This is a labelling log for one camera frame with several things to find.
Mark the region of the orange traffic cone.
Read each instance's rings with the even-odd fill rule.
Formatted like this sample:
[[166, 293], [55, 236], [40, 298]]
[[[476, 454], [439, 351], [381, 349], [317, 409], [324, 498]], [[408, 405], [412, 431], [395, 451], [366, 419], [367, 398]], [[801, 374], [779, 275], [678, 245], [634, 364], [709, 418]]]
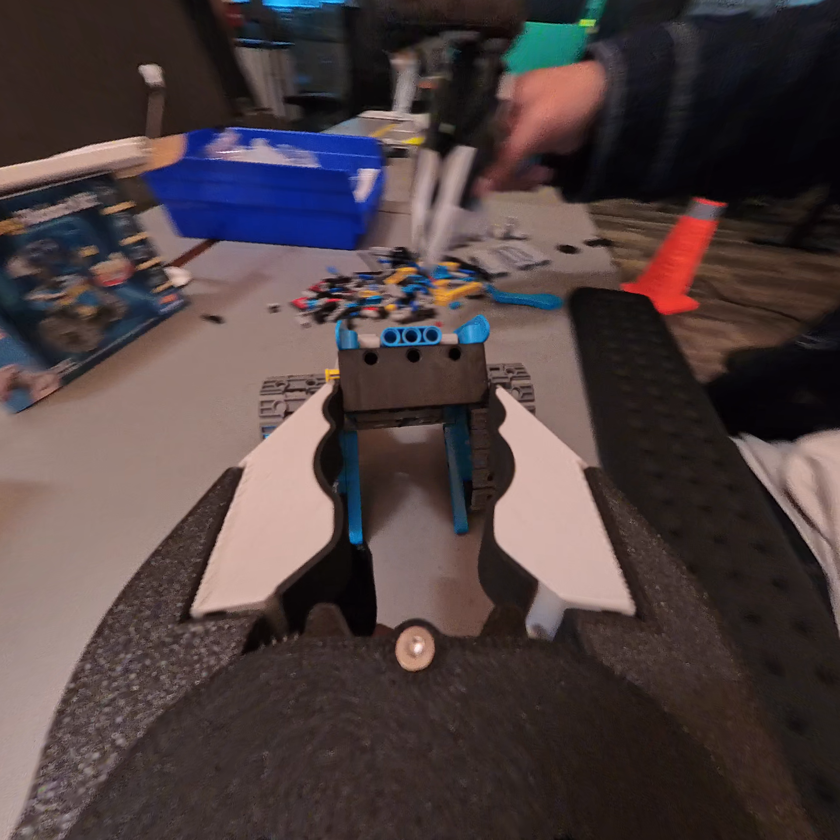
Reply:
[[623, 283], [621, 290], [645, 297], [664, 316], [698, 309], [699, 303], [689, 291], [727, 207], [726, 203], [693, 198], [646, 270], [634, 281]]

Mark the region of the brown cardboard sheet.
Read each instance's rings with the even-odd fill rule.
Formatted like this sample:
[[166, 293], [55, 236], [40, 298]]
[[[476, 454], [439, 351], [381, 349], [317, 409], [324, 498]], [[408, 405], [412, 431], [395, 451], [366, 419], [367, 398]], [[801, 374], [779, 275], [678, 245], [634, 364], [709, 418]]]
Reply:
[[147, 171], [160, 170], [180, 161], [186, 153], [187, 142], [187, 133], [167, 135], [150, 140], [149, 155], [146, 162]]

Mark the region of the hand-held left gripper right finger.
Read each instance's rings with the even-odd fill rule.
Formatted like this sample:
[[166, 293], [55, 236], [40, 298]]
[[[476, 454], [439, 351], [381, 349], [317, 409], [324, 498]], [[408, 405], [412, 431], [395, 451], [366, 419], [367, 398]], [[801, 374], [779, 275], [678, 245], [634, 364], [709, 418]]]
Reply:
[[497, 483], [479, 552], [488, 596], [515, 605], [526, 635], [542, 641], [568, 611], [635, 616], [585, 461], [499, 386], [488, 430]]

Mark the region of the light grey desk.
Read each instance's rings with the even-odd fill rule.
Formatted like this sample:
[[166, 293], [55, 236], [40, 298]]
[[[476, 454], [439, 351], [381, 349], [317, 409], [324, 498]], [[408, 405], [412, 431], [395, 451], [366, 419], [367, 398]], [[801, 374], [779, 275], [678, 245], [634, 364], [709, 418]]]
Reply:
[[[616, 285], [610, 251], [585, 244], [607, 236], [585, 206], [549, 189], [496, 194], [486, 210], [494, 222], [516, 217], [551, 260], [514, 272], [505, 288], [565, 297]], [[363, 265], [348, 250], [213, 245], [186, 266], [188, 308], [36, 406], [2, 410], [2, 838], [18, 823], [56, 705], [111, 603], [258, 444], [261, 383], [334, 365], [328, 325], [303, 328], [290, 301], [330, 268]], [[269, 313], [269, 303], [281, 310]], [[565, 308], [470, 301], [438, 318], [457, 326], [476, 312], [491, 324], [488, 361], [523, 363], [538, 419], [596, 464]], [[480, 524], [454, 534], [441, 429], [362, 434], [360, 462], [380, 623], [419, 617], [450, 635], [477, 635], [491, 609], [477, 575]]]

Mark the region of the blue plastic bin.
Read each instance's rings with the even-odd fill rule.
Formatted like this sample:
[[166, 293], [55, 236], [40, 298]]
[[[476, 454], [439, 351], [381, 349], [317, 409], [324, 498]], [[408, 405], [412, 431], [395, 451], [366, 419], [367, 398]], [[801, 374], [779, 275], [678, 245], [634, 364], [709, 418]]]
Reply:
[[[312, 151], [324, 169], [208, 159], [204, 148], [224, 130], [188, 133], [184, 157], [143, 179], [178, 233], [266, 245], [354, 250], [379, 212], [385, 155], [368, 137], [231, 128], [248, 144], [263, 138]], [[362, 203], [354, 201], [349, 170], [378, 167]]]

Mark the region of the blue long curved panel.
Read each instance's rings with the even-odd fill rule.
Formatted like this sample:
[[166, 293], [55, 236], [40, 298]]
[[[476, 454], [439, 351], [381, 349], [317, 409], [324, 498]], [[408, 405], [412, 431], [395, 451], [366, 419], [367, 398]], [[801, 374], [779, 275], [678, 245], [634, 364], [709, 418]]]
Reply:
[[491, 300], [501, 306], [556, 311], [564, 305], [561, 297], [551, 293], [514, 292], [500, 289], [490, 283], [485, 284], [485, 291]]

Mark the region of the person's right forearm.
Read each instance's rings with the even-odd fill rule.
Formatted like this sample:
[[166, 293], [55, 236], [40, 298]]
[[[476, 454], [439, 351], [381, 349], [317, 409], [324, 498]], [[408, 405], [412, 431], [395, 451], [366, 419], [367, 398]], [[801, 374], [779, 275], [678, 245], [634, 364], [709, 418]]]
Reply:
[[596, 41], [605, 98], [570, 202], [838, 195], [838, 2], [697, 15]]

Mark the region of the blue grey tracked toy robot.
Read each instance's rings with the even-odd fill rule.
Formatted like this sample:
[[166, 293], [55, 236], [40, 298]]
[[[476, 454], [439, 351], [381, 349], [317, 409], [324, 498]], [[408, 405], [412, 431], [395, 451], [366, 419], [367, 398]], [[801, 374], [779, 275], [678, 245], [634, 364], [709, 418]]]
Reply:
[[362, 334], [340, 321], [337, 366], [319, 374], [279, 375], [259, 391], [259, 429], [267, 438], [323, 385], [339, 384], [343, 405], [337, 479], [345, 501], [350, 542], [364, 543], [359, 432], [439, 425], [444, 432], [448, 486], [457, 534], [469, 514], [486, 509], [496, 491], [487, 430], [487, 407], [497, 389], [535, 413], [528, 370], [519, 362], [488, 364], [490, 325], [475, 316], [445, 333], [435, 325], [389, 327]]

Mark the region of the white bar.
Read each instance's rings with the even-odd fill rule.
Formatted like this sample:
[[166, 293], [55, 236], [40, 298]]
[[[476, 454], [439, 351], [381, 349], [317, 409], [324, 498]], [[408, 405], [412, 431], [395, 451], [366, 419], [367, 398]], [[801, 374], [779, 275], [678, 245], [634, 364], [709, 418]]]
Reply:
[[44, 159], [2, 166], [1, 193], [76, 176], [122, 172], [147, 161], [151, 141], [145, 137], [95, 143]]

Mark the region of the small robot kit box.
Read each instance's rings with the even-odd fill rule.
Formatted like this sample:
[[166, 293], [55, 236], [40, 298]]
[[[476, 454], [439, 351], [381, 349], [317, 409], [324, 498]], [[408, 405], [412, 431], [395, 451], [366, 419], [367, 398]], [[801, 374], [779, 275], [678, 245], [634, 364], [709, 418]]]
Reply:
[[1, 403], [21, 413], [187, 305], [112, 175], [1, 200]]

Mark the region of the black partition panel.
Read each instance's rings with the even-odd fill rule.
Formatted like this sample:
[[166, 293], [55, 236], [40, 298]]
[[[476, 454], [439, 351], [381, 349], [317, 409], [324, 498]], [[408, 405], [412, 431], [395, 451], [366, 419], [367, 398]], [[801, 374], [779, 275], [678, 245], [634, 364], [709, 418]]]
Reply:
[[140, 67], [164, 76], [163, 135], [234, 116], [183, 2], [1, 2], [1, 165], [146, 134]]

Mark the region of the pile of small brick parts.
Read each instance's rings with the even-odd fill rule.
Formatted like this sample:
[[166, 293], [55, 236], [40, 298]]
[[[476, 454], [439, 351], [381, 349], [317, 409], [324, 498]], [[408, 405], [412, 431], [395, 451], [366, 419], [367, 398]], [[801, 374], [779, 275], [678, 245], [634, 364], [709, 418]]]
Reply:
[[355, 319], [400, 324], [434, 320], [442, 310], [462, 308], [467, 300], [495, 303], [485, 284], [500, 288], [498, 281], [512, 270], [535, 270], [550, 263], [532, 246], [516, 217], [506, 217], [483, 238], [467, 244], [478, 247], [466, 255], [446, 255], [432, 269], [420, 267], [409, 248], [371, 248], [362, 255], [369, 260], [366, 271], [348, 274], [330, 268], [290, 306], [304, 328]]

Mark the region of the person's right hand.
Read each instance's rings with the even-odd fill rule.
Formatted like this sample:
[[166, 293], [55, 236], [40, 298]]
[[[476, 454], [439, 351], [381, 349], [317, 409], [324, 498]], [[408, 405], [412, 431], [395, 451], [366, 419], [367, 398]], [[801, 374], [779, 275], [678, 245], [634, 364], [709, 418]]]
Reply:
[[493, 158], [476, 179], [475, 194], [528, 192], [549, 184], [553, 169], [537, 159], [571, 155], [583, 147], [606, 87], [606, 71], [592, 59], [515, 77]]

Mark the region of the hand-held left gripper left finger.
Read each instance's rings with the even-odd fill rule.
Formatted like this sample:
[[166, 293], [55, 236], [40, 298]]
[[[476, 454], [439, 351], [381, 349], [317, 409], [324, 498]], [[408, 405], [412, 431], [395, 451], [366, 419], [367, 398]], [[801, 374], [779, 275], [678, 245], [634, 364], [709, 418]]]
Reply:
[[352, 634], [372, 635], [358, 437], [345, 429], [340, 385], [320, 385], [238, 470], [190, 617], [257, 613], [287, 634], [324, 603], [339, 608]]

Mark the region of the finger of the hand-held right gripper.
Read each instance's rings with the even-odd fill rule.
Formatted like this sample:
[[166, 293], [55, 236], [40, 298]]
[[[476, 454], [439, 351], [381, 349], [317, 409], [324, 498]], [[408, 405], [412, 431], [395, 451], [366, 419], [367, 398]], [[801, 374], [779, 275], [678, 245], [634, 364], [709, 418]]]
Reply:
[[438, 183], [439, 163], [440, 156], [435, 150], [420, 150], [417, 154], [410, 198], [411, 245], [424, 243]]
[[441, 259], [459, 234], [461, 206], [476, 158], [476, 148], [457, 145], [443, 159], [427, 227], [425, 258]]

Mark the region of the white tipped rod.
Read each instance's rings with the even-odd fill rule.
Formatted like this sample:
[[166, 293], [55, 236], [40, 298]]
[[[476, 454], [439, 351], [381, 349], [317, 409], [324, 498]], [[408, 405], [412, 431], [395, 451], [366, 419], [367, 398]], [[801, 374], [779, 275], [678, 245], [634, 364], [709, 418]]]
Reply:
[[165, 76], [160, 65], [150, 63], [138, 67], [146, 97], [145, 136], [149, 140], [161, 137], [165, 110]]

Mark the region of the clear bags of parts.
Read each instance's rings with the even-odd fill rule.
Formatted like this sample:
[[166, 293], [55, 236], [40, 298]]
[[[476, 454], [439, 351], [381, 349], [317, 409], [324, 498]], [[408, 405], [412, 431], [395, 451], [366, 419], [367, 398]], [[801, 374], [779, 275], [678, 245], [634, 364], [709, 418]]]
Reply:
[[[208, 159], [236, 163], [264, 165], [285, 165], [303, 169], [324, 169], [319, 157], [312, 151], [303, 150], [287, 143], [272, 143], [263, 138], [254, 138], [245, 143], [243, 135], [235, 129], [225, 129], [204, 148]], [[380, 177], [378, 167], [359, 167], [349, 170], [353, 199], [362, 203], [372, 193]]]

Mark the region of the black dimpled mat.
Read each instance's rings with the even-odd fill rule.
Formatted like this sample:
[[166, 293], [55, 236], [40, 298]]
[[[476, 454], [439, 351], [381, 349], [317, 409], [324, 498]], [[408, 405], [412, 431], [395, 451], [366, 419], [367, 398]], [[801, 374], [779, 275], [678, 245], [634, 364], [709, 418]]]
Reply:
[[600, 463], [686, 563], [746, 665], [820, 838], [839, 838], [833, 614], [645, 298], [568, 302]]

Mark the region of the white and yellow papers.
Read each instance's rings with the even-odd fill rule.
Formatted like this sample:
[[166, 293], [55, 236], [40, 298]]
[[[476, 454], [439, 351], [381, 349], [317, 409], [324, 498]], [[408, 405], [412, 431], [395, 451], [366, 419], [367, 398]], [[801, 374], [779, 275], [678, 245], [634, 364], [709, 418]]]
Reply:
[[325, 129], [325, 133], [368, 137], [390, 158], [413, 158], [424, 145], [428, 124], [427, 113], [369, 110]]

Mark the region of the teal board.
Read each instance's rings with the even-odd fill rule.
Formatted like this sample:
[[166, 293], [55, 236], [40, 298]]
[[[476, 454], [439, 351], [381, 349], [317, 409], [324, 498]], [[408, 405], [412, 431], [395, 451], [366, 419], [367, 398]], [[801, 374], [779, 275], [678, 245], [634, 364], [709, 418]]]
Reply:
[[532, 70], [564, 67], [583, 57], [597, 20], [582, 18], [572, 24], [526, 22], [505, 55], [507, 71], [519, 75]]

